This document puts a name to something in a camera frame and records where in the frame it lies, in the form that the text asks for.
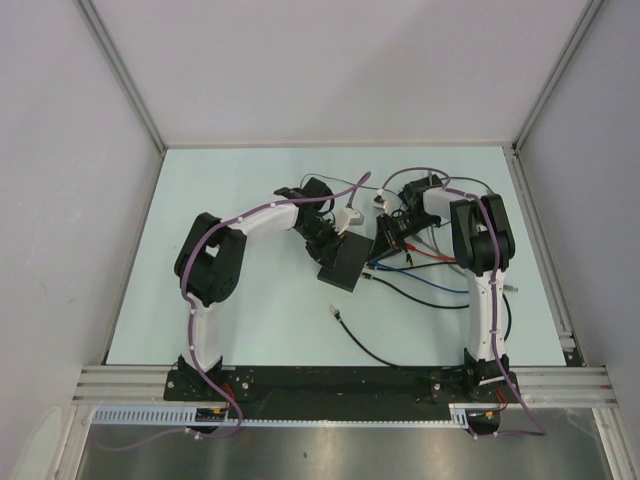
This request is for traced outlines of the black network switch box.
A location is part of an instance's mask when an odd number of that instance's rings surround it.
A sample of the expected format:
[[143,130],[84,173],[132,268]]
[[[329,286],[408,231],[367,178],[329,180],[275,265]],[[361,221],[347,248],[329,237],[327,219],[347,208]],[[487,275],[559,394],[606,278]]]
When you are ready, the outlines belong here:
[[347,231],[337,251],[332,269],[322,267],[317,279],[333,287],[353,293],[374,241],[360,234]]

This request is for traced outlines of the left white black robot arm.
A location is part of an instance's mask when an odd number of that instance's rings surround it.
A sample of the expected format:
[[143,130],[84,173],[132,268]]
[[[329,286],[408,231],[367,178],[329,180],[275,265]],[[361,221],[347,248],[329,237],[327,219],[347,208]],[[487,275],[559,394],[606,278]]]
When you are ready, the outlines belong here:
[[214,310],[236,289],[247,247],[293,229],[304,239],[311,259],[333,270],[344,234],[324,218],[323,207],[333,207],[345,194],[334,193],[312,178],[301,188],[278,189],[267,203],[227,220],[209,213],[196,217],[174,272],[189,305],[187,351],[182,358],[191,370],[185,385],[197,398],[210,399],[221,387],[221,376],[215,370],[222,362],[222,352],[216,345],[219,321]]

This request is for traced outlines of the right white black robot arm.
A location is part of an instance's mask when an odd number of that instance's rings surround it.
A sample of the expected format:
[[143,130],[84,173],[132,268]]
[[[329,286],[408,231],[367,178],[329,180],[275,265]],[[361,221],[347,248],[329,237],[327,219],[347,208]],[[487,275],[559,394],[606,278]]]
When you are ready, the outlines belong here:
[[515,255],[515,240],[502,198],[479,196],[450,186],[434,174],[405,184],[399,194],[405,208],[396,212],[379,188],[371,265],[399,251],[407,238],[443,220],[451,227],[453,258],[465,275],[469,293],[469,333],[463,352],[461,388],[473,401],[493,394],[509,372],[506,340],[510,310],[504,302],[506,270]]

